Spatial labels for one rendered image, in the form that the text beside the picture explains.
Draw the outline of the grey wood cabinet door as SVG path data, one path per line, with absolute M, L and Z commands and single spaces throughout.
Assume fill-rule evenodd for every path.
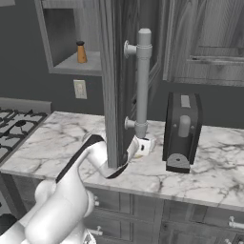
M 126 56 L 124 45 L 137 45 L 138 32 L 152 32 L 152 56 L 148 74 L 148 101 L 152 102 L 163 78 L 170 0 L 95 0 L 102 66 L 108 163 L 119 168 L 135 134 L 125 120 L 136 119 L 138 59 Z

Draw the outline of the orange shaker with black cap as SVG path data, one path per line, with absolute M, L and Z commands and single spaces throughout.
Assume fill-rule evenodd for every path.
M 77 61 L 79 63 L 86 63 L 87 62 L 87 55 L 85 51 L 85 42 L 84 41 L 77 41 Z

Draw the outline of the closed grey cabinet door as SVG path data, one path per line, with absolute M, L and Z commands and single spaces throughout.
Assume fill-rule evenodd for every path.
M 188 62 L 192 56 L 244 57 L 244 0 L 170 0 L 166 80 L 244 87 L 244 66 Z

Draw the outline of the grey drawer front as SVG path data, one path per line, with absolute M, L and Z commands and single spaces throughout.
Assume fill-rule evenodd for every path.
M 92 216 L 85 219 L 85 225 L 92 230 L 100 226 L 103 237 L 133 242 L 133 226 L 129 220 Z
M 89 188 L 98 197 L 100 206 L 96 209 L 118 212 L 122 214 L 132 213 L 131 196 L 128 193 Z
M 230 228 L 230 216 L 233 216 L 237 223 L 244 224 L 244 212 L 165 200 L 162 219 L 174 222 L 199 223 L 215 227 Z
M 204 224 L 163 222 L 159 244 L 244 244 L 244 232 L 231 231 Z

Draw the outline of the black gas hob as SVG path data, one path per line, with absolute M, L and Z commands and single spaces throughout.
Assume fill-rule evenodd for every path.
M 0 163 L 47 117 L 44 112 L 20 112 L 0 107 Z

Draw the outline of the white wall outlet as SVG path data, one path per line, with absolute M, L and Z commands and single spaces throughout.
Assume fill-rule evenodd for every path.
M 87 98 L 86 82 L 84 80 L 73 80 L 75 97 L 78 99 Z

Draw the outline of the open grey wall cabinet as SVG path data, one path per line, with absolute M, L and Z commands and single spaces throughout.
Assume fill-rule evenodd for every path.
M 50 73 L 100 76 L 102 72 L 94 0 L 34 0 Z M 85 42 L 86 63 L 77 61 Z

